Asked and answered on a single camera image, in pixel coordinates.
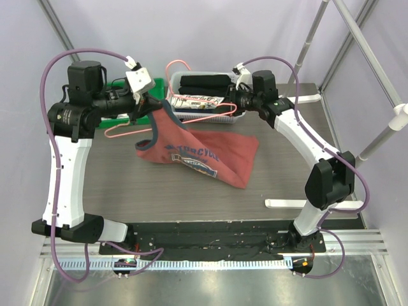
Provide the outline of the green plastic tray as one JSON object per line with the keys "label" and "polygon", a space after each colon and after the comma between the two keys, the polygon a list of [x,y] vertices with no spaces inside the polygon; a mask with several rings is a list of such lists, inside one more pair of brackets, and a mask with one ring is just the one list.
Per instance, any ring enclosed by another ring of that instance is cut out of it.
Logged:
{"label": "green plastic tray", "polygon": [[[162,100],[164,98],[164,80],[155,78],[154,81],[156,86],[145,94],[150,94]],[[97,102],[97,104],[101,108],[102,121],[112,121],[111,126],[129,119],[129,113],[136,105],[128,81],[125,78],[118,78],[109,83],[106,99]]]}

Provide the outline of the pink wire hanger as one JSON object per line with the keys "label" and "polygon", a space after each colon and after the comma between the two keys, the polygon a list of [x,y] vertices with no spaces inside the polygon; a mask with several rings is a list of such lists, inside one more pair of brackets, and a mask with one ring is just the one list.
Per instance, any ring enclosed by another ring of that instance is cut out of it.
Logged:
{"label": "pink wire hanger", "polygon": [[[181,63],[187,68],[188,71],[191,71],[190,66],[184,60],[182,60],[182,59],[172,60],[166,65],[166,68],[165,68],[165,75],[166,75],[166,79],[167,79],[168,82],[170,81],[169,68],[170,68],[171,65],[173,65],[175,63]],[[215,114],[210,115],[208,117],[198,117],[196,119],[186,120],[186,121],[184,121],[184,124],[200,122],[200,121],[209,120],[209,119],[222,117],[222,116],[227,116],[227,115],[232,116],[238,110],[237,105],[235,105],[234,103],[221,103],[219,106],[230,106],[230,107],[232,107],[232,110],[230,110],[228,112],[224,112],[224,113],[215,113]],[[116,126],[110,127],[110,128],[108,128],[108,129],[106,129],[104,131],[104,136],[107,137],[107,138],[118,138],[118,137],[122,137],[122,136],[130,136],[130,135],[135,135],[135,134],[139,134],[139,133],[145,133],[145,132],[148,132],[148,131],[152,131],[152,128],[147,128],[147,129],[141,129],[141,130],[135,130],[135,131],[128,131],[128,132],[125,132],[125,133],[118,133],[118,134],[114,134],[114,135],[109,134],[109,132],[114,131],[117,128],[126,127],[128,125],[130,125],[130,120],[127,123],[122,123],[122,124],[118,124]]]}

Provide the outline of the red tank top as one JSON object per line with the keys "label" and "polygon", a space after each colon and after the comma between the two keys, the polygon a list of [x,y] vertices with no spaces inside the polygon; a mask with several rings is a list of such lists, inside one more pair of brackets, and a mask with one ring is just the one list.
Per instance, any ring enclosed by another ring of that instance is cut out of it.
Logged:
{"label": "red tank top", "polygon": [[233,187],[247,187],[259,147],[255,136],[189,129],[167,100],[162,104],[148,114],[152,138],[135,144],[138,157],[152,163],[182,164]]}

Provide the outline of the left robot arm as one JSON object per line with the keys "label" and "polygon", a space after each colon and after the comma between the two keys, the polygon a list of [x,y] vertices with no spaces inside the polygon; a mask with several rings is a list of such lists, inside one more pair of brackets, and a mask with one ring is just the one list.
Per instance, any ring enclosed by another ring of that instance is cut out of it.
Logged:
{"label": "left robot arm", "polygon": [[47,113],[54,136],[48,203],[31,231],[84,244],[109,241],[121,254],[129,254],[136,245],[130,225],[85,213],[85,167],[95,130],[104,117],[126,113],[136,120],[160,109],[160,102],[149,94],[155,81],[138,63],[129,64],[121,88],[108,85],[107,70],[98,61],[74,62],[67,73],[63,99]]}

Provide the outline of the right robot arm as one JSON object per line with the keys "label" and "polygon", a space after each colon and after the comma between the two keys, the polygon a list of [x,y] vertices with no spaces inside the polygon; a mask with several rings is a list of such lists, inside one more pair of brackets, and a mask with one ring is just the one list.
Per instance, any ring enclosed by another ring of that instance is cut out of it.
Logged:
{"label": "right robot arm", "polygon": [[288,228],[285,246],[304,251],[316,238],[324,215],[354,191],[355,158],[325,142],[295,110],[289,98],[279,96],[270,70],[250,73],[233,68],[237,76],[229,88],[229,98],[239,111],[255,111],[268,125],[283,135],[301,154],[311,169],[305,184],[306,202]]}

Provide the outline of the black folded garment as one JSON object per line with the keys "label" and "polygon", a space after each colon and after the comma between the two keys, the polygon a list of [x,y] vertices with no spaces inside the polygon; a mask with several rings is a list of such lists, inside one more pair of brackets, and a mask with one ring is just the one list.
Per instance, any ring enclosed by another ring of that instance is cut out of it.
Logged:
{"label": "black folded garment", "polygon": [[183,95],[202,95],[223,97],[233,85],[228,75],[184,75],[180,78],[178,89]]}

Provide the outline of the white plastic basket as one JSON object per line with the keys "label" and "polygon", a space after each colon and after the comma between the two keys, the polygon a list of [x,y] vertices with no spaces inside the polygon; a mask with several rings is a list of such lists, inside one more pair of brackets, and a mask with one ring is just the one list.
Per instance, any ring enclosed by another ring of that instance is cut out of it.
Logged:
{"label": "white plastic basket", "polygon": [[[237,82],[238,77],[233,72],[214,72],[214,71],[178,71],[172,74],[169,80],[175,94],[178,94],[180,88],[180,80],[183,76],[190,75],[228,75],[233,83]],[[223,115],[217,117],[211,117],[213,113],[208,112],[208,110],[201,111],[197,109],[181,109],[176,108],[175,106],[171,107],[173,113],[177,118],[183,120],[184,122],[193,119],[204,118],[204,122],[212,123],[223,123],[223,124],[234,124],[239,118],[242,118],[245,115],[245,112],[235,112],[233,115]]]}

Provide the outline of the grey clothes rack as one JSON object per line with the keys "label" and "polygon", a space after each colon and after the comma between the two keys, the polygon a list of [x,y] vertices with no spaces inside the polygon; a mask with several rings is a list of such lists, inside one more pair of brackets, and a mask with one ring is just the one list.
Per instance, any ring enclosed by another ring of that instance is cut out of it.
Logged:
{"label": "grey clothes rack", "polygon": [[[286,84],[286,88],[283,96],[287,96],[293,83],[296,83],[297,74],[302,67],[305,56],[309,50],[312,43],[313,37],[317,31],[317,28],[321,22],[321,19],[326,11],[326,7],[330,1],[321,1],[319,8],[317,10],[316,16],[314,17],[313,23],[310,27],[309,33],[305,39],[303,47],[300,54],[295,62],[295,67],[291,70],[291,75]],[[396,89],[391,83],[390,79],[386,75],[383,67],[379,63],[377,57],[374,55],[372,48],[369,46],[368,41],[363,35],[362,27],[367,21],[369,15],[371,14],[374,6],[378,1],[365,1],[356,20],[353,19],[349,9],[347,8],[344,1],[332,1],[339,11],[340,16],[346,23],[349,29],[349,34],[346,35],[346,40],[343,42],[339,52],[337,53],[335,60],[333,61],[331,68],[329,69],[327,76],[324,79],[324,86],[330,83],[333,75],[335,74],[337,68],[340,66],[340,62],[345,58],[348,53],[353,40],[358,45],[361,50],[365,60],[367,61],[370,69],[375,75],[379,85],[384,91],[387,99],[391,103],[394,111],[394,117],[390,120],[389,124],[384,128],[384,130],[374,139],[371,143],[356,157],[356,167],[361,166],[362,163],[368,160],[368,158],[379,149],[381,145],[384,145],[387,140],[389,140],[397,132],[401,131],[407,125],[407,103],[402,103],[401,97],[398,95]],[[354,208],[350,206],[351,204],[361,204]],[[361,201],[344,201],[339,203],[336,208],[331,208],[332,212],[341,212],[347,214],[357,214],[361,212],[366,206],[365,202]]]}

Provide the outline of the grey aluminium frame post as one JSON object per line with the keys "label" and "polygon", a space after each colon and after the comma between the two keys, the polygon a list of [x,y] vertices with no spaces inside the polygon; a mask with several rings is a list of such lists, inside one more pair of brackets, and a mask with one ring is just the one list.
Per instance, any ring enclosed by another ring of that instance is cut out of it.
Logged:
{"label": "grey aluminium frame post", "polygon": [[57,16],[51,2],[49,0],[37,0],[40,8],[42,9],[44,15],[46,16],[51,28],[54,30],[54,33],[57,35],[59,41],[61,42],[65,51],[73,50],[74,46],[65,31],[65,28]]}

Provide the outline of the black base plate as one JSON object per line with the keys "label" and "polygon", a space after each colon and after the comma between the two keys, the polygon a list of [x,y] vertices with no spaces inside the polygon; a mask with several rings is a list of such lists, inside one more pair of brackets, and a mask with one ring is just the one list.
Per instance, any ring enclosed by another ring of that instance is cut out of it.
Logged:
{"label": "black base plate", "polygon": [[285,254],[326,252],[320,232],[301,238],[290,221],[137,222],[128,248],[152,259],[163,248],[162,261],[261,261]]}

